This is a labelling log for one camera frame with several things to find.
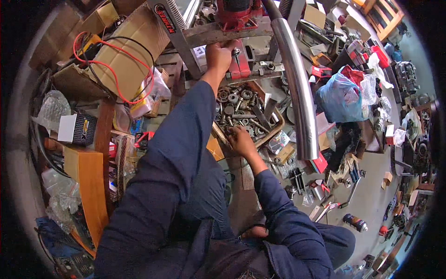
hand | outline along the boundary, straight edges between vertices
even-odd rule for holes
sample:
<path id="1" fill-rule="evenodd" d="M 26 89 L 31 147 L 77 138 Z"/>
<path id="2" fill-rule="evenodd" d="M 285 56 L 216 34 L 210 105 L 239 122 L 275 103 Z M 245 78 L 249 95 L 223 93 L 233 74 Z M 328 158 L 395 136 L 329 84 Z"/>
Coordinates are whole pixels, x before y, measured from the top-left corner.
<path id="1" fill-rule="evenodd" d="M 230 127 L 229 130 L 231 132 L 229 142 L 240 156 L 243 156 L 247 160 L 253 156 L 258 156 L 257 148 L 244 127 Z"/>
<path id="2" fill-rule="evenodd" d="M 206 46 L 207 70 L 213 71 L 220 81 L 229 69 L 232 60 L 232 51 L 236 43 L 236 40 L 230 40 Z"/>

person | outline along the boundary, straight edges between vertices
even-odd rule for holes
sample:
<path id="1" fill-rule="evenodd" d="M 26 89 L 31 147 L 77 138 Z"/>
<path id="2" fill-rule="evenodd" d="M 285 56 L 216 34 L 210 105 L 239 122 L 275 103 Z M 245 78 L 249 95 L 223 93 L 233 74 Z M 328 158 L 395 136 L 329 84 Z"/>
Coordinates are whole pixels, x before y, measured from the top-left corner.
<path id="1" fill-rule="evenodd" d="M 206 47 L 207 72 L 150 139 L 103 231 L 95 277 L 330 278 L 352 255 L 353 233 L 300 212 L 241 127 L 232 128 L 230 142 L 252 169 L 268 233 L 232 232 L 225 175 L 206 144 L 234 47 L 233 41 Z"/>

leg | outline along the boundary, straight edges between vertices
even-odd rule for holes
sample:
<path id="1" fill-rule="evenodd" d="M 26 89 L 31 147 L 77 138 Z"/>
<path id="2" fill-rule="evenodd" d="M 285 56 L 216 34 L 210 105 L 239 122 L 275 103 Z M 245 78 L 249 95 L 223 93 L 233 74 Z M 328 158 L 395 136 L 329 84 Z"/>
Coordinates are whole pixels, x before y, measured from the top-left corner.
<path id="1" fill-rule="evenodd" d="M 221 166 L 206 150 L 198 176 L 190 190 L 186 204 L 178 207 L 178 214 L 187 222 L 196 222 L 208 217 L 215 219 L 212 238 L 228 239 L 234 237 L 229 225 L 224 190 L 226 178 Z"/>
<path id="2" fill-rule="evenodd" d="M 325 249 L 330 257 L 333 268 L 343 265 L 355 250 L 355 235 L 346 228 L 315 223 L 325 241 Z"/>

spray can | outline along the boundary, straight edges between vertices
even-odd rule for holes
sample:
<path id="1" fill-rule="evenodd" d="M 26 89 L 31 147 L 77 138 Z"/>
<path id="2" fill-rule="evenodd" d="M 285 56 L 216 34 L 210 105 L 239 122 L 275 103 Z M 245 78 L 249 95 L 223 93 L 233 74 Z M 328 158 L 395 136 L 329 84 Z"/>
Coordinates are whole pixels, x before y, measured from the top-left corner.
<path id="1" fill-rule="evenodd" d="M 359 219 L 356 216 L 353 216 L 351 214 L 345 214 L 343 221 L 352 227 L 354 227 L 358 232 L 366 232 L 368 230 L 367 223 L 363 220 Z"/>

label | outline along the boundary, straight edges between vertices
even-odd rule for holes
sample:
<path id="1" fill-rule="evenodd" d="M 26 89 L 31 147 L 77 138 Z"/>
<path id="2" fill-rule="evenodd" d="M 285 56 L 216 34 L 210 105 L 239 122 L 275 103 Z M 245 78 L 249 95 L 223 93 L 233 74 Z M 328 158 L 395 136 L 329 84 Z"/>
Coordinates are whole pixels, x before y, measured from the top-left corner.
<path id="1" fill-rule="evenodd" d="M 177 28 L 173 24 L 173 20 L 170 15 L 167 13 L 166 8 L 162 4 L 156 4 L 153 8 L 155 13 L 161 18 L 164 26 L 167 28 L 170 34 L 176 33 Z"/>
<path id="2" fill-rule="evenodd" d="M 81 138 L 83 140 L 87 139 L 87 131 L 88 131 L 89 124 L 90 124 L 90 122 L 87 119 L 84 119 L 84 125 L 82 127 L 82 134 L 81 134 Z"/>

